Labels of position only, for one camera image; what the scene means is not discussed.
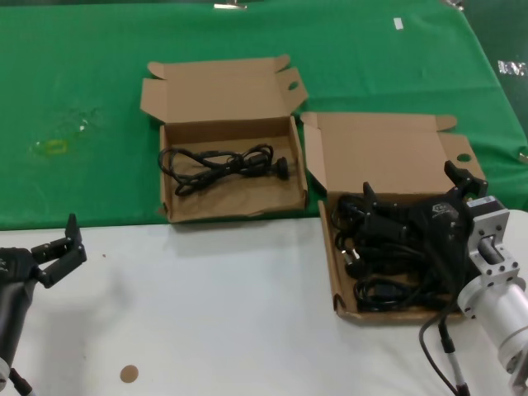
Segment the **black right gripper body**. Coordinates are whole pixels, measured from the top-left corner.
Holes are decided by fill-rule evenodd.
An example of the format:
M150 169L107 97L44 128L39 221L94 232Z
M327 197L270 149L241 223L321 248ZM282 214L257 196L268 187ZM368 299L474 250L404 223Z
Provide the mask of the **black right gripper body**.
M464 208L467 190L453 187L444 194L408 205L406 242L420 247L438 264L466 264L469 221Z

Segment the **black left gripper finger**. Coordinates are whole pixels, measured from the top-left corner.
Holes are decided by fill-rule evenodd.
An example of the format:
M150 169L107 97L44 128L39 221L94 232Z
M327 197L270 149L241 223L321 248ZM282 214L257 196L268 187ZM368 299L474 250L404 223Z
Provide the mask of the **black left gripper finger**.
M36 261L52 261L60 259L73 249L74 245L74 214L70 214L64 230L64 237L42 244L31 249L31 255Z
M83 237L79 228L77 217L74 214L74 245L60 259L52 261L40 261L41 264L52 262L43 271L44 279L41 283L45 288L51 288L61 281L65 276L76 270L87 260L87 254L83 245Z

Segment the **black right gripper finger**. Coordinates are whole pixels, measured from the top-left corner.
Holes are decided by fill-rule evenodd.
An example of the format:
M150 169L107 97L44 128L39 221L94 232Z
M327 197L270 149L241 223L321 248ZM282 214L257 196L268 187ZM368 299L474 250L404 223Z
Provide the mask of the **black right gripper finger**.
M474 176L468 169L457 167L450 160L445 162L444 172L453 183L448 194L460 199L467 195L482 198L487 195L487 182Z
M396 243L409 243L410 204L379 200L368 182L363 183L363 201L363 230L366 234Z

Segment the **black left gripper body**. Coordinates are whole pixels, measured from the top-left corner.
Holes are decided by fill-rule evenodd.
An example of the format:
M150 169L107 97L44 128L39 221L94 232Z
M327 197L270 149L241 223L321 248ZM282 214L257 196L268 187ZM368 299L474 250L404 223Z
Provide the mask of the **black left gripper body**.
M25 248L1 248L1 287L26 283L43 282L44 275L40 269L41 262Z

